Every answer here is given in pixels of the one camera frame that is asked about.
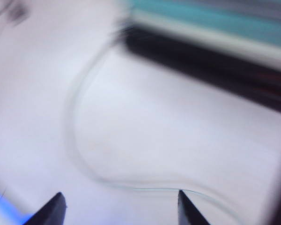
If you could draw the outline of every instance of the curved wire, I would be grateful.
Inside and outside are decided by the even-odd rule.
[[[224,206],[222,203],[217,201],[216,199],[205,195],[201,192],[183,189],[183,188],[174,188],[174,187],[134,187],[129,185],[122,185],[110,180],[105,179],[96,173],[96,171],[91,168],[88,163],[85,161],[81,152],[78,149],[77,145],[77,136],[75,133],[75,119],[77,113],[77,107],[79,105],[80,100],[83,97],[84,92],[87,88],[89,88],[94,81],[96,74],[90,76],[91,70],[106,56],[106,54],[110,51],[112,47],[114,47],[119,41],[121,37],[117,36],[110,43],[104,45],[101,50],[96,54],[96,56],[91,59],[85,66],[85,68],[77,75],[75,81],[73,81],[73,85],[69,90],[69,95],[66,101],[66,110],[64,115],[64,131],[65,131],[65,141],[66,141],[66,149],[67,153],[76,166],[76,168],[84,174],[87,178],[100,183],[102,185],[108,186],[110,188],[117,188],[122,190],[132,190],[132,191],[179,191],[183,190],[187,193],[192,193],[194,195],[200,196],[211,204],[217,206],[223,212],[229,214],[232,218],[234,218],[239,225],[244,225],[244,221],[237,215],[236,212]]]

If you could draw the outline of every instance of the blurry background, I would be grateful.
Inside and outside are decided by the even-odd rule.
[[[67,201],[66,225],[177,224],[177,193],[103,186],[67,151],[68,93],[122,27],[129,4],[15,3],[23,7],[0,16],[0,225],[21,224],[58,191]],[[185,75],[134,54],[123,42],[90,73],[96,77],[77,105],[75,131],[79,152],[100,176],[199,191],[248,225],[271,217],[281,191],[281,112],[207,83],[197,70]],[[189,197],[212,224],[239,224]]]

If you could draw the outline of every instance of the transparent wire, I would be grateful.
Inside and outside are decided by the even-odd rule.
[[[192,193],[201,197],[202,199],[210,202],[214,206],[218,207],[221,211],[230,215],[234,218],[239,225],[245,225],[246,223],[238,216],[238,214],[225,206],[218,200],[205,195],[201,192],[193,191],[185,188],[173,188],[173,187],[134,187],[129,185],[123,185],[117,183],[116,181],[111,181],[105,179],[103,176],[99,175],[92,167],[89,166],[87,161],[84,159],[81,151],[78,148],[77,144],[77,134],[75,131],[75,122],[77,109],[80,101],[82,100],[85,91],[91,86],[94,81],[98,71],[94,72],[94,68],[98,65],[99,62],[103,61],[106,58],[107,53],[120,41],[122,37],[116,35],[116,38],[111,42],[105,44],[98,53],[86,64],[84,69],[76,76],[75,80],[72,82],[72,86],[69,90],[65,114],[64,114],[64,135],[66,141],[66,150],[70,160],[73,162],[75,167],[84,174],[87,178],[91,179],[94,182],[100,183],[104,186],[122,190],[131,190],[131,191],[169,191],[169,192],[178,192],[179,190],[183,190],[186,193]]]

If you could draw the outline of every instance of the teal strip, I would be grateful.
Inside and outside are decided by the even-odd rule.
[[[281,23],[174,0],[130,0],[136,9],[281,46]]]

